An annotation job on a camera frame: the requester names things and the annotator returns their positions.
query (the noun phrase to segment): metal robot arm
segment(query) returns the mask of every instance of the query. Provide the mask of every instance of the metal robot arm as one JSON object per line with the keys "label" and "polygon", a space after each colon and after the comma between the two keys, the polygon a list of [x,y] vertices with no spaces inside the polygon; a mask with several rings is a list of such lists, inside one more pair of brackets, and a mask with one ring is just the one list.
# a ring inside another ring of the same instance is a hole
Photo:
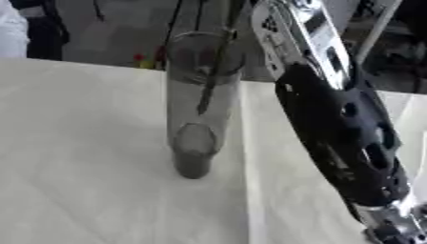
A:
{"label": "metal robot arm", "polygon": [[321,0],[260,0],[252,25],[296,134],[375,243],[427,243],[388,113]]}

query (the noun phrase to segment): white table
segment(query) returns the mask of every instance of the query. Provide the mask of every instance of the white table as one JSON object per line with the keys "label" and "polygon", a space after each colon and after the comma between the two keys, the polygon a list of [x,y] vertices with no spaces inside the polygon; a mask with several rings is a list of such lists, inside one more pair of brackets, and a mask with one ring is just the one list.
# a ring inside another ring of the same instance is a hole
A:
{"label": "white table", "polygon": [[[272,84],[242,85],[225,147],[194,181],[173,169],[162,72],[2,60],[0,73],[2,244],[362,241]],[[427,97],[386,101],[415,174]]]}

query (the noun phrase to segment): clear drinking glass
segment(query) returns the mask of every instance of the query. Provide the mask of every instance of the clear drinking glass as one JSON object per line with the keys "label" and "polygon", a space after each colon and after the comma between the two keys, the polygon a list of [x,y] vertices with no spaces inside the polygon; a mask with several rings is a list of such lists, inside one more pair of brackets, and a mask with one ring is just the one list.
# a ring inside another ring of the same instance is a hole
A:
{"label": "clear drinking glass", "polygon": [[207,83],[220,36],[190,32],[174,38],[167,48],[168,138],[174,165],[187,178],[201,178],[224,144],[227,122],[236,97],[244,55],[236,43],[226,49],[209,107],[197,106]]}

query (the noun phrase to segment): glass rim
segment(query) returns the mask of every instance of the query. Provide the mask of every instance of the glass rim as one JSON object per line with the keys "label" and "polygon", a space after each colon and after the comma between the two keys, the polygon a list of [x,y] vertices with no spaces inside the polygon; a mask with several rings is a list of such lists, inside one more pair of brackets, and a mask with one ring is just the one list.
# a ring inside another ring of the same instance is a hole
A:
{"label": "glass rim", "polygon": [[[211,37],[217,37],[217,38],[221,38],[221,36],[217,33],[213,33],[213,32],[207,32],[207,31],[188,31],[188,32],[183,32],[180,33],[176,36],[173,37],[173,39],[169,42],[169,44],[166,46],[166,57],[167,59],[170,61],[170,63],[173,63],[174,66],[177,66],[179,68],[183,68],[182,66],[179,65],[180,62],[174,62],[174,58],[171,55],[171,50],[173,49],[174,44],[179,43],[182,39],[187,38],[187,37],[192,37],[192,36],[211,36]],[[246,63],[246,57],[245,54],[242,50],[239,50],[240,54],[240,61],[237,65],[236,68],[231,69],[230,71],[224,71],[224,72],[219,72],[216,76],[229,76],[232,74],[236,74],[238,73],[238,71],[240,71]]]}

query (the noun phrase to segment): black pole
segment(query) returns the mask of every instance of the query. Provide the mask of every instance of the black pole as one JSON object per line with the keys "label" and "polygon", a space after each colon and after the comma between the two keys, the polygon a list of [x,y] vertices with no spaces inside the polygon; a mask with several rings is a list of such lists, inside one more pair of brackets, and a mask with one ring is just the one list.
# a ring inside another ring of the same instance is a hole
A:
{"label": "black pole", "polygon": [[176,3],[176,7],[175,7],[175,10],[173,11],[171,22],[169,22],[168,33],[166,35],[165,41],[163,42],[163,47],[166,47],[169,43],[169,39],[171,39],[172,31],[176,24],[176,18],[178,17],[179,12],[181,11],[182,2],[183,0],[178,0],[178,2]]}
{"label": "black pole", "polygon": [[194,31],[200,30],[200,22],[203,15],[203,6],[205,5],[205,0],[198,0],[198,10],[197,10],[197,16],[195,17],[195,26]]}

